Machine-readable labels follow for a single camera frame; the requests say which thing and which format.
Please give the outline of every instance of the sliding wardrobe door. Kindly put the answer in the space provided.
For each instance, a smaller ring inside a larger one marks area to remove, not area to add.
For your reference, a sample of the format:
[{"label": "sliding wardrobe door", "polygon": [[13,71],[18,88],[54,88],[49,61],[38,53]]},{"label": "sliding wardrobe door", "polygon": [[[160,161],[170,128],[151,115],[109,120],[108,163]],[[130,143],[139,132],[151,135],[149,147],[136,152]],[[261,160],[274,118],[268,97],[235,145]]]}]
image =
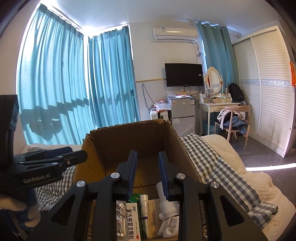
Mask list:
[{"label": "sliding wardrobe door", "polygon": [[294,113],[288,51],[279,30],[259,34],[252,40],[262,86],[257,135],[282,149],[285,155]]},{"label": "sliding wardrobe door", "polygon": [[233,45],[239,68],[240,88],[251,106],[250,130],[257,133],[260,113],[260,81],[254,47],[251,39]]}]

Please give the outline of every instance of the gloved hand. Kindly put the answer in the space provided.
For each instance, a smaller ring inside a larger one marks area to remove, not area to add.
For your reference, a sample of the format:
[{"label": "gloved hand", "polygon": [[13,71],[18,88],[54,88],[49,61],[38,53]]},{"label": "gloved hand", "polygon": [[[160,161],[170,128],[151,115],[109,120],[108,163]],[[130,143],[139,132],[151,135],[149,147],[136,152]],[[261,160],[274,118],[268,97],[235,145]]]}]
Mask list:
[{"label": "gloved hand", "polygon": [[40,221],[35,190],[29,190],[28,203],[0,193],[0,215],[15,234],[25,239],[24,231],[31,231]]}]

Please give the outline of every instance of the mini fridge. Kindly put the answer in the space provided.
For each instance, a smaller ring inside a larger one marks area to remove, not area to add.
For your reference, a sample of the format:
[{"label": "mini fridge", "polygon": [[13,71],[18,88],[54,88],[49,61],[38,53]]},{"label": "mini fridge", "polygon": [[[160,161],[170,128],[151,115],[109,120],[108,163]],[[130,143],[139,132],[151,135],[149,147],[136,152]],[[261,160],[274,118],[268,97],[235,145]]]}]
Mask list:
[{"label": "mini fridge", "polygon": [[167,98],[171,107],[170,121],[179,137],[195,132],[195,103],[193,97]]}]

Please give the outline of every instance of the white louvered door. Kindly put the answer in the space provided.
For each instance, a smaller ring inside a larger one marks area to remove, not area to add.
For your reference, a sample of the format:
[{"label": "white louvered door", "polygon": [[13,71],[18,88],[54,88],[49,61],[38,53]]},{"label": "white louvered door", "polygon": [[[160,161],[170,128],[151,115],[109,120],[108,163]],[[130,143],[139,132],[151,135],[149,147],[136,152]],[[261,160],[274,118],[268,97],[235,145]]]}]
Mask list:
[{"label": "white louvered door", "polygon": [[257,133],[260,113],[259,71],[251,39],[233,45],[239,68],[240,88],[251,106],[250,130]]},{"label": "white louvered door", "polygon": [[282,157],[292,146],[295,91],[289,53],[278,26],[233,44],[240,87],[251,106],[250,136]]},{"label": "white louvered door", "polygon": [[282,150],[291,133],[291,73],[287,48],[278,30],[254,36],[262,86],[262,107],[257,135]]}]

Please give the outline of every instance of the blue curtain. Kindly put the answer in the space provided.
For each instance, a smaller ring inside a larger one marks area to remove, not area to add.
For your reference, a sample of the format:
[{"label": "blue curtain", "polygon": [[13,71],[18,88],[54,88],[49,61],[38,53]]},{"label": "blue curtain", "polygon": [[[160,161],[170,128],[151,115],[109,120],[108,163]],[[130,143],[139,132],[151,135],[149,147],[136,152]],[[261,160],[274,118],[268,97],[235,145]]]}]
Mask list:
[{"label": "blue curtain", "polygon": [[96,127],[139,120],[127,26],[89,39],[89,87]]},{"label": "blue curtain", "polygon": [[228,29],[225,27],[211,27],[208,23],[198,22],[207,67],[214,67],[223,78],[223,87],[239,82],[237,59],[231,44]]},{"label": "blue curtain", "polygon": [[83,35],[40,5],[18,62],[20,119],[28,144],[81,144],[94,129]]}]

